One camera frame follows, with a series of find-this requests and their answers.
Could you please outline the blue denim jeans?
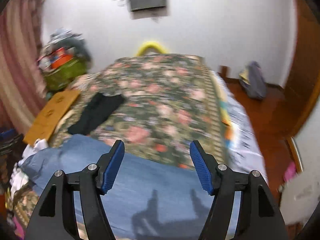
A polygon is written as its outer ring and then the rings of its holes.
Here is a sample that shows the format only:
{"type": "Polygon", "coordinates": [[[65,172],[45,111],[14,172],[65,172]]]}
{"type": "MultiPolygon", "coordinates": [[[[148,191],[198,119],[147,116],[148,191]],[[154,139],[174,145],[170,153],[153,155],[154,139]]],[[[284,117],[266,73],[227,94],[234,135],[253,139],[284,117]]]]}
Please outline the blue denim jeans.
{"type": "MultiPolygon", "coordinates": [[[[74,135],[58,148],[29,156],[20,167],[41,194],[55,171],[81,171],[109,150],[101,141],[74,135]]],[[[113,233],[128,239],[197,239],[213,201],[195,171],[130,153],[101,200],[113,233]]]]}

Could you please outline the white patterned bed sheet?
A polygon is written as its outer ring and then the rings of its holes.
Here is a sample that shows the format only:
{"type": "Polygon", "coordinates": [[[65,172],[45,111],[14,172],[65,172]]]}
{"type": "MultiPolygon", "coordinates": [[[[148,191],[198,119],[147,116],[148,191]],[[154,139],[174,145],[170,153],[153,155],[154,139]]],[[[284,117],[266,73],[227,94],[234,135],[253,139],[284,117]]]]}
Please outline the white patterned bed sheet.
{"type": "Polygon", "coordinates": [[[226,128],[224,142],[230,168],[242,173],[257,170],[268,181],[265,160],[244,107],[219,74],[212,71],[211,80],[220,105],[221,121],[226,128]]]}

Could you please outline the black folded garment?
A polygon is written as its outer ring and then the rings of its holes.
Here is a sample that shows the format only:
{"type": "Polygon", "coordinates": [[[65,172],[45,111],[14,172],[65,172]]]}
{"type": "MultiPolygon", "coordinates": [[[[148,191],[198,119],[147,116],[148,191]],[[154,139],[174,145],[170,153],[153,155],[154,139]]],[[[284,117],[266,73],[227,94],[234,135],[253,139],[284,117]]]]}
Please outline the black folded garment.
{"type": "Polygon", "coordinates": [[[82,111],[80,119],[68,128],[68,133],[88,135],[105,122],[125,100],[121,94],[105,96],[102,93],[96,93],[82,111]]]}

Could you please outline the brown wooden door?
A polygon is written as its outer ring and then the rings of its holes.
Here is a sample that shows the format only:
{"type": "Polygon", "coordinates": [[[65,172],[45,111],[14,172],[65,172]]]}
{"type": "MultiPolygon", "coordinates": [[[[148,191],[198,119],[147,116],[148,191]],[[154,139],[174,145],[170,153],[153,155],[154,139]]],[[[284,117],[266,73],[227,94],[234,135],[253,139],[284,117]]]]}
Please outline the brown wooden door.
{"type": "Polygon", "coordinates": [[[296,48],[284,89],[294,113],[287,137],[298,134],[319,96],[319,22],[305,0],[296,0],[296,9],[296,48]]]}

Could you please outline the striped pink curtain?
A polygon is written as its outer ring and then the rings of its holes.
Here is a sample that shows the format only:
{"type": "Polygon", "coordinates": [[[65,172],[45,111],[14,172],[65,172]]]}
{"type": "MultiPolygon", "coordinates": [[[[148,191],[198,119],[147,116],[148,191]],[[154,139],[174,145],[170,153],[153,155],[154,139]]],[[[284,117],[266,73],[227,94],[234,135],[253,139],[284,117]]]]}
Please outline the striped pink curtain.
{"type": "Polygon", "coordinates": [[[43,0],[10,0],[1,12],[1,121],[26,133],[44,107],[46,85],[37,65],[43,0]]]}

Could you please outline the purple grey backpack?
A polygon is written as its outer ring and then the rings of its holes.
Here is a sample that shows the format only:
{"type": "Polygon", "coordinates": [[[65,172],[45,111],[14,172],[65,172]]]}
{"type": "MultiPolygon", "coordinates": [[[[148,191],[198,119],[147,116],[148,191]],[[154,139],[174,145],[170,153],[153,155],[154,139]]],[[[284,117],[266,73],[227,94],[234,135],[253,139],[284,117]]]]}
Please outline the purple grey backpack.
{"type": "Polygon", "coordinates": [[[250,98],[263,100],[266,97],[267,85],[256,61],[250,62],[239,73],[239,83],[250,98]]]}

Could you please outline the green fabric storage box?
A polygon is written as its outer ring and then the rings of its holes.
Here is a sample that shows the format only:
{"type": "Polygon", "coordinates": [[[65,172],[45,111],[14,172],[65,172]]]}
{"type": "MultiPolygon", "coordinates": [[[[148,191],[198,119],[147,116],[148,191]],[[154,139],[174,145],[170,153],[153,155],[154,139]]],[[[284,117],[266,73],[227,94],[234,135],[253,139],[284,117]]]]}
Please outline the green fabric storage box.
{"type": "Polygon", "coordinates": [[[43,72],[46,88],[50,92],[66,88],[76,77],[87,73],[87,63],[78,58],[72,58],[61,67],[50,72],[43,72]]]}

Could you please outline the floral bed quilt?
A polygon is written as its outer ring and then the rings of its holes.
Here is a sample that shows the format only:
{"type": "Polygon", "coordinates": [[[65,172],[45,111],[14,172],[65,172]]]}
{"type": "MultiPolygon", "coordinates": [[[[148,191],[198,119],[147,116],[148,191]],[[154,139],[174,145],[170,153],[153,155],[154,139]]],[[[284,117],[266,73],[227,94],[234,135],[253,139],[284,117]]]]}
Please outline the floral bed quilt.
{"type": "MultiPolygon", "coordinates": [[[[112,146],[116,140],[130,153],[159,164],[194,170],[189,146],[198,140],[218,162],[225,161],[225,128],[211,72],[198,56],[159,54],[118,59],[106,69],[79,77],[71,89],[80,90],[64,123],[56,129],[48,148],[58,148],[74,135],[75,124],[96,93],[121,94],[126,100],[88,135],[112,146]]],[[[14,214],[24,228],[40,194],[34,184],[15,196],[14,214]]]]}

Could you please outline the orange box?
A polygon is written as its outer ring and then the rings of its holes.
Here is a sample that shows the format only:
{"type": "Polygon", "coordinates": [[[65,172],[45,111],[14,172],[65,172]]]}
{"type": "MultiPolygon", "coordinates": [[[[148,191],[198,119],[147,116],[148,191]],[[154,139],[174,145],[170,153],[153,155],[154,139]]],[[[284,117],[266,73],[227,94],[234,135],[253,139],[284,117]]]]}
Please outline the orange box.
{"type": "Polygon", "coordinates": [[[62,57],[58,58],[57,60],[51,63],[51,68],[52,69],[59,68],[65,63],[67,63],[68,61],[70,61],[72,58],[73,58],[72,55],[68,55],[68,54],[63,55],[62,57]]]}

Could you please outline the grey plush toy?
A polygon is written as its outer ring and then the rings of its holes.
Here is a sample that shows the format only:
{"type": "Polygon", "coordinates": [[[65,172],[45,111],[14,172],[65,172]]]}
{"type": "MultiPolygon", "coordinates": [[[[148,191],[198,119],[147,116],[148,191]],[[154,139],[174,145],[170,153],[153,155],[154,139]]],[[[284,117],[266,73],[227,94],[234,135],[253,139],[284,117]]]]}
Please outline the grey plush toy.
{"type": "Polygon", "coordinates": [[[55,47],[55,50],[58,50],[59,48],[65,48],[65,49],[74,48],[75,55],[77,57],[80,57],[87,62],[92,61],[92,56],[87,50],[83,40],[79,40],[74,37],[67,37],[57,42],[54,47],[55,47]]]}

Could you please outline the pile of clothes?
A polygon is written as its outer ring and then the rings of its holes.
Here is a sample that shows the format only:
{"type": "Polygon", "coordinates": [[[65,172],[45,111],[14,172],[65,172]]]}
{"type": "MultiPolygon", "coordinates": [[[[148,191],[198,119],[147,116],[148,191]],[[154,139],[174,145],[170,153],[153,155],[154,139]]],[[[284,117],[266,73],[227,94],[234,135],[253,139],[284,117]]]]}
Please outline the pile of clothes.
{"type": "Polygon", "coordinates": [[[83,40],[82,34],[73,33],[70,29],[59,28],[50,35],[49,42],[57,43],[66,38],[76,38],[77,40],[83,40]]]}

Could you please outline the yellow foam bed rail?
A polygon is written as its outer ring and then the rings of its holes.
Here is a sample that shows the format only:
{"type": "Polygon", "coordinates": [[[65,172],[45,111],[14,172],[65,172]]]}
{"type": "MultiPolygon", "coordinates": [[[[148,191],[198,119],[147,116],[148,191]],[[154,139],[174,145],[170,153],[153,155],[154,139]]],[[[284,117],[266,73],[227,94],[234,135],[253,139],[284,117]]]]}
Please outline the yellow foam bed rail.
{"type": "Polygon", "coordinates": [[[154,51],[157,54],[166,54],[168,51],[164,46],[156,41],[146,41],[138,48],[136,56],[144,56],[148,51],[154,51]]]}

